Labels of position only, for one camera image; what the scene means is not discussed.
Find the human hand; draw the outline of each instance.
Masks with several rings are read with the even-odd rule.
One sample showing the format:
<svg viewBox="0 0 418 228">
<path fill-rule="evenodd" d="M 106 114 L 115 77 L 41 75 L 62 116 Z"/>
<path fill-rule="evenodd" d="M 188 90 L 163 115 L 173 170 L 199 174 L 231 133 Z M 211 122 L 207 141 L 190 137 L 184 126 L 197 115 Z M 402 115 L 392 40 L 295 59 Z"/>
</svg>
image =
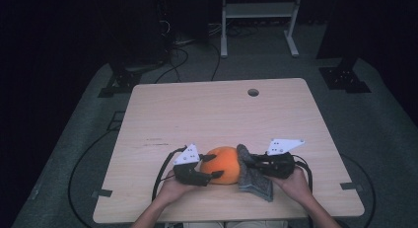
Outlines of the human hand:
<svg viewBox="0 0 418 228">
<path fill-rule="evenodd" d="M 165 205 L 169 205 L 170 203 L 181 198 L 188 191 L 195 190 L 197 188 L 197 186 L 189 186 L 180 183 L 175 179 L 174 171 L 171 170 L 167 174 L 163 186 L 161 187 L 156 199 Z"/>
<path fill-rule="evenodd" d="M 278 185 L 287 196 L 298 203 L 304 203 L 313 198 L 304 171 L 298 166 L 295 167 L 293 174 L 288 179 L 268 178 Z"/>
</svg>

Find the orange ball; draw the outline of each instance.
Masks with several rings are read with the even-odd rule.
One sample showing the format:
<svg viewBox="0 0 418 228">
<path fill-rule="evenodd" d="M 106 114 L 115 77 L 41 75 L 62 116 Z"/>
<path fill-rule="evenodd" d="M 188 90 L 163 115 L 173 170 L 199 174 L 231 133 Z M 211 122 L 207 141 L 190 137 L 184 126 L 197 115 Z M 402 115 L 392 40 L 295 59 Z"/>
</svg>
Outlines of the orange ball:
<svg viewBox="0 0 418 228">
<path fill-rule="evenodd" d="M 224 171 L 218 179 L 212 179 L 210 183 L 220 185 L 230 185 L 238 182 L 240 177 L 240 164 L 238 163 L 237 148 L 223 146 L 210 150 L 207 155 L 216 155 L 208 162 L 200 165 L 200 172 L 211 174 L 216 171 Z"/>
</svg>

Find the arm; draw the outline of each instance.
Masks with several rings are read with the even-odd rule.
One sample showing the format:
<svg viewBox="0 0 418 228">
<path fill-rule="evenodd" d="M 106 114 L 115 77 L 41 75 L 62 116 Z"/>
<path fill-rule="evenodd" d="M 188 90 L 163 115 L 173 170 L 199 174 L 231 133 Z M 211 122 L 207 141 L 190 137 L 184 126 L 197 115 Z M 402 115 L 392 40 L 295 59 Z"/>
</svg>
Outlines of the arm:
<svg viewBox="0 0 418 228">
<path fill-rule="evenodd" d="M 178 182 L 173 171 L 167 174 L 160 192 L 145 211 L 138 217 L 131 228 L 152 228 L 164 209 L 171 203 L 181 198 L 185 193 L 194 190 L 196 186 L 187 186 Z"/>
<path fill-rule="evenodd" d="M 286 180 L 269 177 L 291 199 L 299 203 L 318 227 L 340 227 L 334 218 L 317 202 L 311 193 L 304 171 L 296 167 L 294 173 Z"/>
</svg>

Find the table top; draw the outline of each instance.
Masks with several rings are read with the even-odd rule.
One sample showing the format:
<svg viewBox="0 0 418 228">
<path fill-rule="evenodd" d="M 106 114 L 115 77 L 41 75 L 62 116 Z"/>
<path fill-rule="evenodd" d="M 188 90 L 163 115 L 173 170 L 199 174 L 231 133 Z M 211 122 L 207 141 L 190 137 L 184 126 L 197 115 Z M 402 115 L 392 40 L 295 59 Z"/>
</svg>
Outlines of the table top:
<svg viewBox="0 0 418 228">
<path fill-rule="evenodd" d="M 310 165 L 313 195 L 332 216 L 363 214 L 357 192 L 341 188 L 351 179 L 305 80 L 264 79 L 136 86 L 104 178 L 103 190 L 112 194 L 99 197 L 94 220 L 135 221 L 151 202 L 163 162 L 177 148 L 194 143 L 206 154 L 243 144 L 263 154 L 272 138 L 305 140 L 291 153 Z M 159 221 L 300 217 L 306 217 L 304 210 L 277 186 L 267 202 L 238 185 L 209 185 L 173 203 Z"/>
</svg>

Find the white bracket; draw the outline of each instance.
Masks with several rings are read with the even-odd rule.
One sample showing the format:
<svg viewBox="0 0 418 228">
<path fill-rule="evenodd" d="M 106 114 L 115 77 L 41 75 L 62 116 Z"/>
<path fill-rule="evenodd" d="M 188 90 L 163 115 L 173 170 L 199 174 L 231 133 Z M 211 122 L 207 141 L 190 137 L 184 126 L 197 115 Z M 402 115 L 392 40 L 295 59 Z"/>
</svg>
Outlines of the white bracket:
<svg viewBox="0 0 418 228">
<path fill-rule="evenodd" d="M 305 144 L 303 139 L 271 139 L 267 150 L 268 156 L 281 155 L 292 150 L 295 147 Z"/>
<path fill-rule="evenodd" d="M 175 160 L 175 165 L 196 163 L 200 161 L 196 145 L 190 144 Z"/>
</svg>

